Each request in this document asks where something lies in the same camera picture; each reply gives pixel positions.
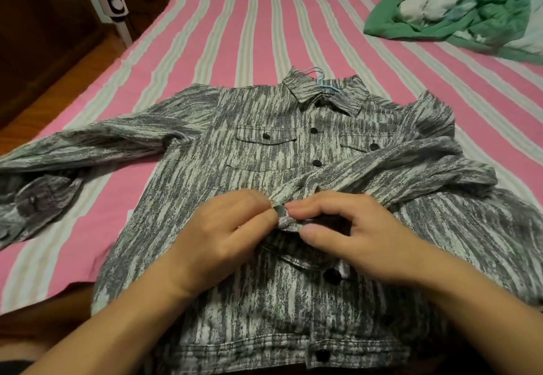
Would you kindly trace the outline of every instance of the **black button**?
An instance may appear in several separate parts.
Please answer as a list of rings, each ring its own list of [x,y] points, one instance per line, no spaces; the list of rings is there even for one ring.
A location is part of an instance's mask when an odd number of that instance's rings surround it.
[[[392,325],[393,322],[394,322],[394,317],[390,314],[384,314],[383,317],[381,318],[381,323],[386,327],[389,327],[390,325]]]
[[[330,283],[330,285],[339,285],[341,283],[341,274],[334,268],[325,270],[322,277],[324,277],[324,280]]]
[[[330,351],[318,350],[315,351],[316,360],[319,362],[328,362],[330,360]]]

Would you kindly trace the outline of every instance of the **jacket chest pocket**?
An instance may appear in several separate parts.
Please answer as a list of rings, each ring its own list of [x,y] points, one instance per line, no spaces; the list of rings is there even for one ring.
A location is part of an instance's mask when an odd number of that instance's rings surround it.
[[[375,152],[390,143],[388,133],[344,133],[339,136],[343,158],[360,153]]]
[[[227,165],[253,172],[280,171],[296,166],[296,130],[238,125]]]

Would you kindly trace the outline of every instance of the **wooden floor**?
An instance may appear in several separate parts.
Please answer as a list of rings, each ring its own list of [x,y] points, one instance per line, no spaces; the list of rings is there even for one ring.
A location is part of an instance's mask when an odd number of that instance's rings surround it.
[[[107,69],[125,46],[115,34],[86,55],[36,102],[0,130],[0,155],[32,140]]]
[[[0,155],[36,137],[125,49],[116,34],[108,34],[99,46],[0,130]],[[51,328],[56,330],[62,324],[80,323],[90,314],[91,292],[92,285],[83,285],[68,294],[0,316],[0,346],[10,343],[13,337],[28,337]]]

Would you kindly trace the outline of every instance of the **hand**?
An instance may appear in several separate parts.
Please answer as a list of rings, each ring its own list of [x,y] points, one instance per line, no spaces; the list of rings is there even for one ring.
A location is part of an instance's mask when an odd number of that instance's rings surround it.
[[[285,207],[298,220],[320,214],[350,220],[351,236],[311,223],[302,226],[300,236],[309,245],[345,259],[358,272],[385,283],[417,285],[428,273],[429,262],[448,255],[420,239],[367,194],[324,191]]]
[[[194,298],[232,274],[278,221],[268,198],[242,189],[202,203],[161,258],[163,275],[182,297]]]

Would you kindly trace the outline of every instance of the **jacket sleeve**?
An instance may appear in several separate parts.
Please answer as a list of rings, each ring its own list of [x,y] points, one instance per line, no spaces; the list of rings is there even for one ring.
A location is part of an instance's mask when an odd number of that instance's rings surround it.
[[[62,214],[83,185],[84,168],[159,155],[173,139],[196,141],[219,94],[193,85],[143,112],[58,132],[0,157],[0,249]]]

